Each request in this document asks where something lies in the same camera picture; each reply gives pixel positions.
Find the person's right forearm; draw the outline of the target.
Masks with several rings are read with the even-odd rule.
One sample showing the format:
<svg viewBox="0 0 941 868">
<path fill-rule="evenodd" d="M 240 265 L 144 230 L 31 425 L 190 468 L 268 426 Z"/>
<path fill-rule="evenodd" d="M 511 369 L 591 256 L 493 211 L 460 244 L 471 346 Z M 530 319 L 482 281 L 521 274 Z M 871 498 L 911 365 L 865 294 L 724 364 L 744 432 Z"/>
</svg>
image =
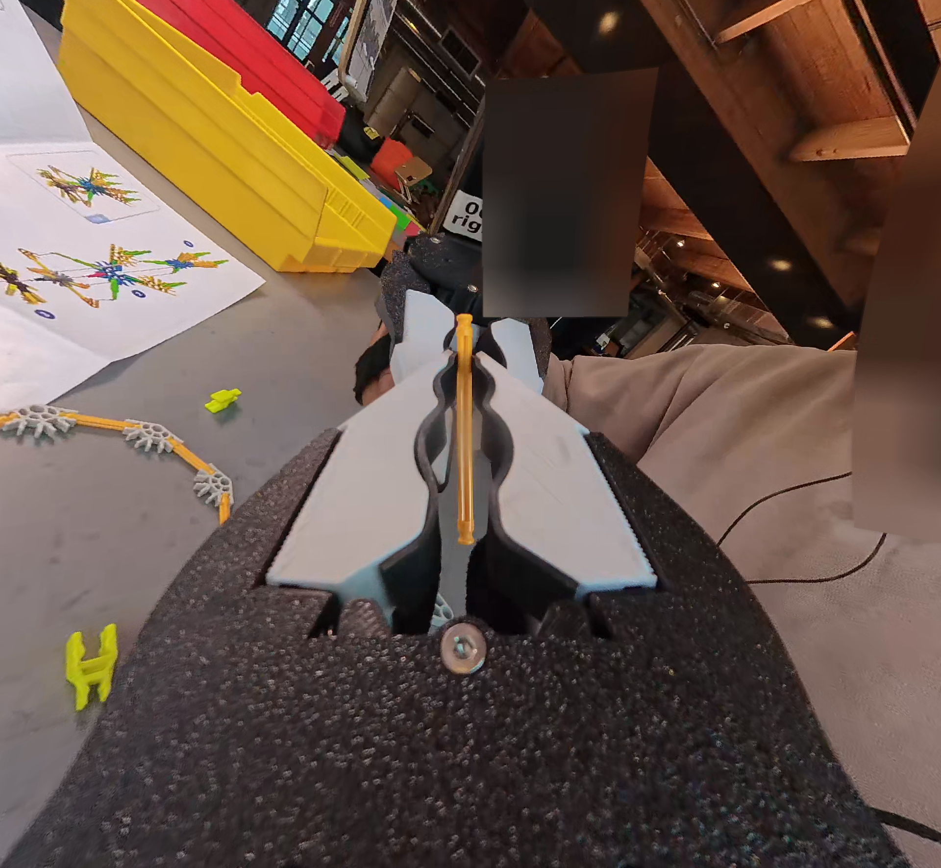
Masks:
<svg viewBox="0 0 941 868">
<path fill-rule="evenodd" d="M 718 541 L 748 504 L 850 473 L 854 362 L 849 352 L 723 344 L 550 356 L 544 396 Z"/>
</svg>

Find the yellow plastic box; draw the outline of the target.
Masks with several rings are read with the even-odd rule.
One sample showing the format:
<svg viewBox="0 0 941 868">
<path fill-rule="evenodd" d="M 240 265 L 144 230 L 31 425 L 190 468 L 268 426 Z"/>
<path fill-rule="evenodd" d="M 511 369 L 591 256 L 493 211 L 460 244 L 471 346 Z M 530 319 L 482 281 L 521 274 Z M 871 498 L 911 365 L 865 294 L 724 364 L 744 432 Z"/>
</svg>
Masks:
<svg viewBox="0 0 941 868">
<path fill-rule="evenodd" d="M 394 213 L 239 74 L 135 0 L 65 0 L 75 102 L 279 272 L 379 263 Z"/>
</svg>

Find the white building instruction sheet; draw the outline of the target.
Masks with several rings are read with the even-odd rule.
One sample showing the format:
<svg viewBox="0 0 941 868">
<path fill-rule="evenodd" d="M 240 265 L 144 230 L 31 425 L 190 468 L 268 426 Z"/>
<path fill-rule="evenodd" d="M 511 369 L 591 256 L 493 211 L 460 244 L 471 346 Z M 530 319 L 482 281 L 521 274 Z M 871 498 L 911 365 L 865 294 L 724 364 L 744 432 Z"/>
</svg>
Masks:
<svg viewBox="0 0 941 868">
<path fill-rule="evenodd" d="M 19 0 L 1 6 L 1 403 L 51 404 L 264 279 L 96 145 Z"/>
</svg>

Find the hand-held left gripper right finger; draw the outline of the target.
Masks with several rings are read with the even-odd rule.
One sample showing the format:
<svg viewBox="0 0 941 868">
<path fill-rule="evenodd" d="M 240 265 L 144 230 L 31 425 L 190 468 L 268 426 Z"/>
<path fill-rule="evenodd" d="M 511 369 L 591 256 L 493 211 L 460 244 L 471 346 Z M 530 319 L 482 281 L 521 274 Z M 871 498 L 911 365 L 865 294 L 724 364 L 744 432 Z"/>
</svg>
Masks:
<svg viewBox="0 0 941 868">
<path fill-rule="evenodd" d="M 506 635 L 560 604 L 657 591 L 657 563 L 618 489 L 604 440 L 512 375 L 475 357 L 487 528 L 468 563 L 468 617 Z"/>
</svg>

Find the smartphone on stand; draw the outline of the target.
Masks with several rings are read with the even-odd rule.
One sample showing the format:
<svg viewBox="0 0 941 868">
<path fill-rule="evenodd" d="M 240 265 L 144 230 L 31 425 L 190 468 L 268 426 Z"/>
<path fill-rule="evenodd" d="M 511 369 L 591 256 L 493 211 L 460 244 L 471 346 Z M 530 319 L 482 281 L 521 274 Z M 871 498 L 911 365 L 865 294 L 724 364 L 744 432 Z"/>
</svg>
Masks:
<svg viewBox="0 0 941 868">
<path fill-rule="evenodd" d="M 432 175 L 432 168 L 420 157 L 412 156 L 406 162 L 394 169 L 394 177 L 398 182 L 399 192 L 410 204 L 412 189 L 420 186 Z"/>
</svg>

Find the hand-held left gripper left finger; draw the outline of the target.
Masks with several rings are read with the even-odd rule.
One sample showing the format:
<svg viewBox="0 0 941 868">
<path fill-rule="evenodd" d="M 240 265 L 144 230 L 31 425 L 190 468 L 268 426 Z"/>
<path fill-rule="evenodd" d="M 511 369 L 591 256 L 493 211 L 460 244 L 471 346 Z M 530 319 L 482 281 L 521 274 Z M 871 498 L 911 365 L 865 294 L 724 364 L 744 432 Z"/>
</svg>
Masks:
<svg viewBox="0 0 941 868">
<path fill-rule="evenodd" d="M 270 587 L 373 601 L 394 633 L 430 632 L 441 579 L 440 482 L 450 350 L 339 429 L 265 574 Z"/>
</svg>

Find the red plastic bin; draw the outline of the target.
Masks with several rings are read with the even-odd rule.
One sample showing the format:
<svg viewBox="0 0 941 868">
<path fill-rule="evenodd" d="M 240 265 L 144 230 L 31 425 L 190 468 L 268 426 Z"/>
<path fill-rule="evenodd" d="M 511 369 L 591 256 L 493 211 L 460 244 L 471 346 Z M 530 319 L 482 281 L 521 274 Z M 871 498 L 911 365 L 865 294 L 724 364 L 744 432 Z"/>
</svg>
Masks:
<svg viewBox="0 0 941 868">
<path fill-rule="evenodd" d="M 323 148 L 333 146 L 346 110 L 300 61 L 234 0 L 135 0 L 209 52 Z"/>
</svg>

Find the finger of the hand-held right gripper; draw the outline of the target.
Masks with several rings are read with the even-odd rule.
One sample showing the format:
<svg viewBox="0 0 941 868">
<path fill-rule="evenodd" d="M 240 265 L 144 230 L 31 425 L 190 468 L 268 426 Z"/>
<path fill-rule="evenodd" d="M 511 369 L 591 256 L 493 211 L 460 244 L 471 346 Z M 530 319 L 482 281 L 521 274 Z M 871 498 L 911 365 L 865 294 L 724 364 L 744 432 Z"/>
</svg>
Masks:
<svg viewBox="0 0 941 868">
<path fill-rule="evenodd" d="M 491 321 L 478 338 L 478 357 L 487 356 L 519 383 L 542 394 L 545 374 L 539 372 L 531 327 L 514 319 Z"/>
<path fill-rule="evenodd" d="M 400 386 L 421 368 L 450 355 L 453 311 L 438 298 L 416 289 L 405 295 L 403 331 L 393 347 L 391 373 Z"/>
</svg>

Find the white poster board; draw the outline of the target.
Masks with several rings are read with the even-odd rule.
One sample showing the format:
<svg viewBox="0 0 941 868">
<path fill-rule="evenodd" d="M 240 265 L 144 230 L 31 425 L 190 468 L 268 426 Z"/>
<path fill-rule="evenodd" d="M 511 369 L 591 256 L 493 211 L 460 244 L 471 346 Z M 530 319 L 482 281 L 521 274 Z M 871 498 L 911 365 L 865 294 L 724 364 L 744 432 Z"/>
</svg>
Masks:
<svg viewBox="0 0 941 868">
<path fill-rule="evenodd" d="M 359 105 L 367 101 L 371 78 L 381 48 L 380 0 L 356 0 L 339 64 L 340 79 L 351 99 Z"/>
</svg>

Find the long yellow rod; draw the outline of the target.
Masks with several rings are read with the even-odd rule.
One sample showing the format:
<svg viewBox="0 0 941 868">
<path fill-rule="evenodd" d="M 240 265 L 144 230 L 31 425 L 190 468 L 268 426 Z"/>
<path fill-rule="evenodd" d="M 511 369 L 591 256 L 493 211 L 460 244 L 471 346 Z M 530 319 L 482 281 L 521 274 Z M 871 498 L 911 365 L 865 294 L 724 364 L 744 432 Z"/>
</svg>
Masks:
<svg viewBox="0 0 941 868">
<path fill-rule="evenodd" d="M 473 497 L 473 325 L 472 316 L 456 317 L 456 391 L 454 405 L 455 460 L 457 474 L 456 527 L 459 545 L 474 545 Z"/>
</svg>

